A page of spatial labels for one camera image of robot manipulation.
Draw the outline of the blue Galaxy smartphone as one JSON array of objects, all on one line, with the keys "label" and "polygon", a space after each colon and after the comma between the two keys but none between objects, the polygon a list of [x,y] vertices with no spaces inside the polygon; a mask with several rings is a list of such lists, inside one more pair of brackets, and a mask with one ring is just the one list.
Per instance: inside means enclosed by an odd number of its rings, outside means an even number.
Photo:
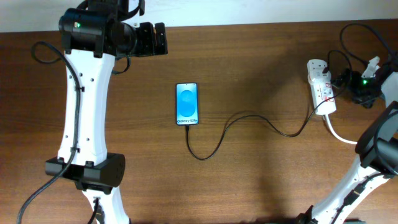
[{"label": "blue Galaxy smartphone", "polygon": [[176,84],[176,124],[198,124],[198,88],[196,83]]}]

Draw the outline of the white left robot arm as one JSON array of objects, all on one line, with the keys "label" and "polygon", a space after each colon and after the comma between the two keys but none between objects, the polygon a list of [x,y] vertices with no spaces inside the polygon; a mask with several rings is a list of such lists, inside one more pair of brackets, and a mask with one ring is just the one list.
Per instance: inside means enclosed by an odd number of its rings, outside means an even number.
[{"label": "white left robot arm", "polygon": [[109,81],[117,60],[167,54],[163,23],[127,20],[143,15],[145,2],[84,1],[60,18],[61,58],[67,67],[63,139],[45,173],[74,182],[90,201],[98,223],[129,223],[119,186],[126,159],[106,148],[105,117]]}]

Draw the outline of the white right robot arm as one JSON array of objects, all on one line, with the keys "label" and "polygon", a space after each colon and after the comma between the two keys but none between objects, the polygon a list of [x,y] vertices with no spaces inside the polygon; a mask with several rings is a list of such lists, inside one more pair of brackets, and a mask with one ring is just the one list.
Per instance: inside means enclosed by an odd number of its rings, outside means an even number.
[{"label": "white right robot arm", "polygon": [[397,176],[397,54],[373,74],[386,109],[357,141],[353,165],[340,183],[294,223],[344,223],[373,190]]}]

